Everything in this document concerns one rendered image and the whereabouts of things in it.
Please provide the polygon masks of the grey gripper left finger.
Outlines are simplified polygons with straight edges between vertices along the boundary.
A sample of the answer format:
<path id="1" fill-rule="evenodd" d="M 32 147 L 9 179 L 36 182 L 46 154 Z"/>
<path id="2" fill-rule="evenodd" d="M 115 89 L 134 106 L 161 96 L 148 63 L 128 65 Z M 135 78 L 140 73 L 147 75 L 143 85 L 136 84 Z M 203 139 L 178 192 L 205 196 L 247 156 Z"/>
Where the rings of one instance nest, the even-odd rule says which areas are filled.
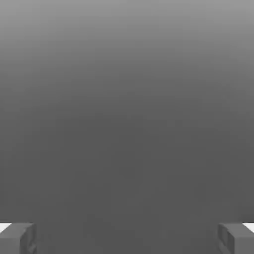
<path id="1" fill-rule="evenodd" d="M 34 223 L 0 223 L 0 254 L 37 254 Z"/>

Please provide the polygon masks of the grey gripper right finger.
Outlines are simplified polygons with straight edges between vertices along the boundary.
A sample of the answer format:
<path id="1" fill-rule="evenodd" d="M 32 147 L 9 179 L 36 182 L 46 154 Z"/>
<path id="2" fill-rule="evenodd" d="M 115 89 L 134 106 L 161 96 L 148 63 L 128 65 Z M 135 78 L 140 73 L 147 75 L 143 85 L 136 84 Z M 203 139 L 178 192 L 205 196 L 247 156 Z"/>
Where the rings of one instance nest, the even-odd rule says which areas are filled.
<path id="1" fill-rule="evenodd" d="M 254 254 L 254 223 L 220 223 L 217 239 L 221 254 Z"/>

